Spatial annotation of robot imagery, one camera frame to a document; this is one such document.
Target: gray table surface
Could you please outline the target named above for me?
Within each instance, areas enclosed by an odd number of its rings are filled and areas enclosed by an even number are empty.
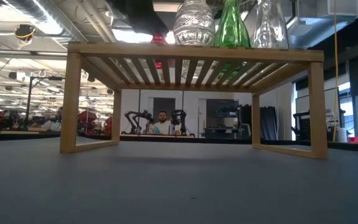
[[[319,161],[232,144],[58,147],[0,142],[0,223],[358,224],[358,152]]]

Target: duct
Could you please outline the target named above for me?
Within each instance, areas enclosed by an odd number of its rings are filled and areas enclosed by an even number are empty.
[[[287,20],[288,40],[291,48],[307,49],[334,34],[334,0],[279,0]],[[358,18],[358,0],[337,1],[337,30],[343,29]],[[256,11],[251,9],[245,24],[252,36],[255,30]]]
[[[69,36],[53,38],[62,47],[67,48],[70,41],[87,41],[52,0],[3,0],[14,10],[25,14],[42,32],[50,35]]]

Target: wooden shelf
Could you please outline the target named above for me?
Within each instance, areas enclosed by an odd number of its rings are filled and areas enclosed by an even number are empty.
[[[161,70],[156,69],[154,60],[162,62]],[[78,110],[78,99],[74,99],[79,95],[81,69],[120,93],[119,102],[117,94],[114,96],[114,112],[121,109],[122,89],[245,92],[253,94],[253,105],[259,105],[259,95],[293,81],[300,72],[308,70],[312,154],[316,158],[327,158],[325,115],[320,112],[324,111],[323,60],[324,54],[318,50],[71,42],[68,45],[63,116],[74,116],[74,111]],[[185,63],[189,66],[186,78],[183,78]],[[199,63],[203,66],[196,76]],[[253,110],[253,114],[258,112],[259,109]],[[75,134],[69,129],[70,125],[75,125],[75,120],[65,120],[61,151],[74,151],[75,141],[70,138]],[[259,116],[253,116],[253,123],[259,122]],[[117,125],[113,126],[112,133],[119,133],[118,123],[115,122]],[[253,125],[252,132],[259,133],[260,126]],[[258,134],[253,137],[253,145],[260,146]]]

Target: man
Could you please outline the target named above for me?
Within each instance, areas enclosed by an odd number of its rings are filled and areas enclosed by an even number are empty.
[[[153,125],[153,130],[155,132],[158,128],[158,130],[160,130],[160,134],[170,134],[170,125],[170,122],[167,121],[167,112],[160,111],[158,113],[158,122]]]

